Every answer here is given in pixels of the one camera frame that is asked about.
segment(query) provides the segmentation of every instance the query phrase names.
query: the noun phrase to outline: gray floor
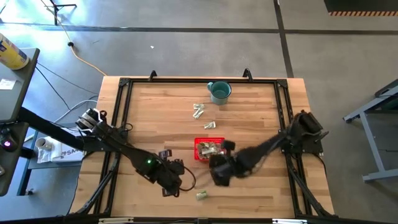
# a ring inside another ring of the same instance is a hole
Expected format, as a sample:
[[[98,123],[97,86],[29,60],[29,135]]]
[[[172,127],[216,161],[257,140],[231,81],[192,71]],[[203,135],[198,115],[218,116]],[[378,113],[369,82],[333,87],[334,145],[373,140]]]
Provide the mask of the gray floor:
[[[272,0],[73,2],[78,4],[76,9],[60,11],[66,24],[277,28]],[[323,1],[280,0],[280,6],[286,29],[398,29],[398,17],[330,17]],[[40,1],[10,0],[0,17],[4,22],[53,22]],[[99,92],[101,74],[72,55],[63,32],[26,26],[0,26],[0,32],[21,48],[38,47],[40,63]],[[249,67],[255,77],[286,77],[278,34],[69,34],[79,54],[109,75],[148,75],[156,70],[159,75],[240,76]],[[363,174],[376,171],[369,144],[359,121],[346,124],[341,119],[397,78],[397,41],[398,35],[287,35],[294,75],[305,79],[312,111],[330,131],[323,140],[324,160],[333,206],[341,217],[398,222],[398,179],[363,183]],[[42,71],[70,106],[93,96]],[[67,110],[38,74],[34,75],[24,106],[49,120]],[[74,122],[87,107],[72,112],[63,122]],[[0,220],[66,214],[78,169],[35,170],[28,188],[34,188],[36,194],[15,197],[23,165],[24,161],[19,161],[12,189],[0,198]],[[60,189],[66,189],[65,193],[60,194]],[[16,211],[13,207],[24,209]]]

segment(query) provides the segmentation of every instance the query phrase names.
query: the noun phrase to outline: white cable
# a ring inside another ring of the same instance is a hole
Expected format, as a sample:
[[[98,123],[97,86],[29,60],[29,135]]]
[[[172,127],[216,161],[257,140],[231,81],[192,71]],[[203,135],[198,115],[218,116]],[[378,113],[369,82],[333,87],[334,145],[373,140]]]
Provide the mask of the white cable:
[[[61,117],[59,117],[58,119],[56,119],[56,120],[54,121],[54,123],[60,121],[60,120],[61,120],[62,118],[64,118],[68,113],[70,113],[71,111],[73,111],[74,109],[76,109],[77,107],[79,107],[80,105],[82,105],[83,103],[86,103],[86,102],[95,102],[95,103],[97,103],[96,100],[83,100],[83,101],[77,103],[77,104],[76,104],[75,106],[73,106],[72,108],[70,108],[70,110],[68,110],[66,113],[64,113]],[[30,136],[27,136],[27,137],[25,138],[24,142],[27,142],[27,141],[31,140],[33,137],[34,137],[33,134],[31,134]]]
[[[69,42],[70,42],[70,43],[73,43],[73,42],[70,40],[70,37],[69,37],[69,35],[68,35],[68,32],[67,32],[67,30],[65,30],[65,28],[64,28],[64,26],[62,25],[61,21],[55,16],[55,14],[54,14],[54,13],[51,11],[51,9],[43,2],[43,0],[40,0],[40,1],[42,1],[43,5],[51,12],[51,14],[54,16],[54,18],[55,18],[55,19],[58,21],[58,23],[61,25],[63,31],[65,31],[65,34],[66,34],[67,37],[68,37]],[[101,69],[97,68],[95,65],[90,64],[89,62],[86,62],[85,60],[83,60],[82,58],[80,58],[79,56],[77,56],[77,54],[76,54],[76,52],[75,52],[75,49],[73,49],[73,46],[72,46],[72,45],[69,45],[69,44],[68,44],[68,46],[70,46],[70,49],[72,50],[72,53],[74,54],[74,56],[75,56],[77,59],[79,59],[80,61],[86,63],[87,65],[89,65],[89,66],[95,68],[97,71],[99,71],[99,72],[100,72],[101,74],[103,74],[104,76],[108,76],[106,73],[104,73],[103,71],[101,71]]]

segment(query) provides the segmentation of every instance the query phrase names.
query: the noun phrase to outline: butcher block tabletop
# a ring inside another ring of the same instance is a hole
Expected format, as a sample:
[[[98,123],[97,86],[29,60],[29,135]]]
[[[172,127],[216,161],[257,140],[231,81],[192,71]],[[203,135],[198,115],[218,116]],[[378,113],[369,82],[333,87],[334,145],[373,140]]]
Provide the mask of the butcher block tabletop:
[[[97,108],[108,112],[108,122],[112,117],[120,78],[104,77],[99,93]],[[301,110],[310,111],[304,80],[288,78],[287,82],[294,114]],[[197,177],[197,184],[189,192],[181,191],[178,198],[163,197],[161,186],[151,184],[137,174],[129,159],[122,156],[112,217],[294,217],[286,161],[280,149],[272,152],[255,174],[245,179],[232,178],[229,187],[215,186],[208,163],[194,159],[194,139],[197,137],[223,137],[236,142],[239,150],[257,146],[280,129],[273,85],[231,83],[231,87],[228,103],[218,106],[211,102],[206,83],[133,85],[127,122],[134,128],[128,134],[129,142],[152,152],[171,149],[171,159],[183,159],[184,165]],[[124,90],[118,126],[126,94]],[[205,105],[205,112],[199,119],[192,116],[195,103]],[[216,128],[204,129],[203,125],[211,121],[215,121]],[[103,152],[95,152],[83,161],[70,212],[81,208],[98,186],[103,158]],[[313,155],[305,154],[302,159],[308,188],[324,208],[333,213],[322,163]],[[182,188],[190,188],[192,176],[185,172],[181,178]],[[101,208],[106,204],[108,188],[109,184],[104,191]],[[297,189],[300,208],[304,210],[302,194],[298,186]],[[204,190],[208,197],[197,201],[196,194]]]

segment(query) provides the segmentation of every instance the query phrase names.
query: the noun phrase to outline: desk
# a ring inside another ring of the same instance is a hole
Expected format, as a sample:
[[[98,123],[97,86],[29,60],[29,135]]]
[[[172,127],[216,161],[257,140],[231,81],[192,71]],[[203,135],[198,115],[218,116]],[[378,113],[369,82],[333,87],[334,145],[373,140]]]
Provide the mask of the desk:
[[[97,107],[108,112],[108,122],[119,79],[104,77],[99,93]],[[304,81],[291,78],[287,82],[293,112],[310,111]],[[294,217],[285,158],[279,149],[271,153],[262,169],[253,176],[233,178],[231,187],[214,186],[208,164],[193,158],[195,137],[225,137],[235,141],[236,148],[240,149],[265,141],[280,128],[272,86],[257,83],[232,83],[231,86],[228,104],[217,106],[211,103],[204,83],[134,84],[127,117],[127,122],[134,126],[129,132],[129,141],[136,147],[153,152],[172,149],[172,158],[183,159],[198,180],[192,191],[181,192],[179,198],[162,197],[160,186],[136,174],[129,160],[123,156],[112,217]],[[205,112],[198,120],[192,117],[194,103],[205,104]],[[210,121],[215,121],[217,127],[204,129],[203,125]],[[97,187],[103,157],[104,153],[96,152],[83,161],[71,212],[82,207]],[[322,163],[312,155],[303,155],[303,163],[309,189],[324,208],[333,213]],[[182,180],[182,187],[187,188],[192,177],[185,174]],[[195,195],[202,190],[206,190],[209,197],[197,201]],[[303,210],[301,193],[298,199]]]

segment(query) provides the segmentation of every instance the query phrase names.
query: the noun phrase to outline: red basket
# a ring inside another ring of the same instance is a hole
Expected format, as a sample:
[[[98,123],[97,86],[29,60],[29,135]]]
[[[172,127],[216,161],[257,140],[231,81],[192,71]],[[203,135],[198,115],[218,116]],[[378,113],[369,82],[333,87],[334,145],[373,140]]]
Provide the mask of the red basket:
[[[195,138],[195,145],[194,145],[194,156],[195,156],[195,160],[199,160],[199,161],[208,161],[208,159],[200,159],[198,156],[198,149],[197,149],[197,144],[198,143],[203,143],[203,142],[214,142],[214,143],[220,143],[224,140],[225,138]]]

